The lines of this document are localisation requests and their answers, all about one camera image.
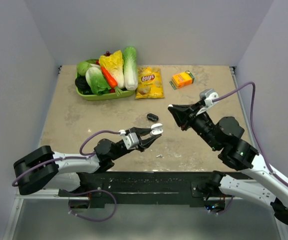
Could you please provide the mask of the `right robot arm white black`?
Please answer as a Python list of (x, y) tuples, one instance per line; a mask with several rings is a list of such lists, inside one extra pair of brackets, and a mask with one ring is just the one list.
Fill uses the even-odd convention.
[(256, 180), (258, 185), (213, 171), (206, 182), (197, 186), (198, 191), (214, 197), (219, 194), (236, 196), (259, 204), (288, 225), (288, 178), (268, 167), (258, 150), (242, 139), (245, 130), (234, 117), (223, 117), (214, 124), (206, 112), (199, 113), (200, 109), (199, 102), (168, 106), (181, 130), (192, 128), (213, 151), (219, 151), (218, 158), (224, 165)]

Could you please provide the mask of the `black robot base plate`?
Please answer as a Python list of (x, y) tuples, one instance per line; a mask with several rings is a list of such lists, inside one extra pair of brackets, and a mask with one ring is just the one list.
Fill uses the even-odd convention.
[(80, 173), (81, 186), (69, 193), (59, 190), (60, 197), (85, 197), (89, 207), (105, 204), (187, 205), (221, 211), (228, 195), (212, 183), (212, 172), (126, 172)]

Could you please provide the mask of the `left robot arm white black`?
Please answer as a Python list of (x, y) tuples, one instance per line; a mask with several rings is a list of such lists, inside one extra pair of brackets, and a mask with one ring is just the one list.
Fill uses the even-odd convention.
[(132, 127), (117, 132), (103, 130), (87, 141), (103, 133), (119, 135), (121, 140), (113, 142), (104, 138), (92, 152), (80, 149), (78, 154), (55, 152), (48, 145), (41, 146), (14, 163), (16, 178), (11, 185), (17, 187), (22, 196), (52, 188), (82, 196), (87, 192), (87, 183), (80, 179), (80, 173), (106, 172), (114, 166), (114, 160), (134, 150), (145, 151), (162, 135), (163, 125), (156, 123), (149, 128)]

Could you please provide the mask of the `white earbud charging case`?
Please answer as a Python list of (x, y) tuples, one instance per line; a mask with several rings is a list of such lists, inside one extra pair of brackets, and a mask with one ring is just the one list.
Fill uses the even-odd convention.
[(151, 125), (150, 136), (157, 136), (163, 133), (163, 125), (161, 123), (155, 123)]

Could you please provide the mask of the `black earbud charging case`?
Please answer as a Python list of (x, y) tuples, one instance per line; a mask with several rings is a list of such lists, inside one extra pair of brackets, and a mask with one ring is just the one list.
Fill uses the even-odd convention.
[(148, 113), (146, 117), (149, 121), (154, 122), (154, 123), (158, 122), (159, 120), (159, 117), (153, 113)]

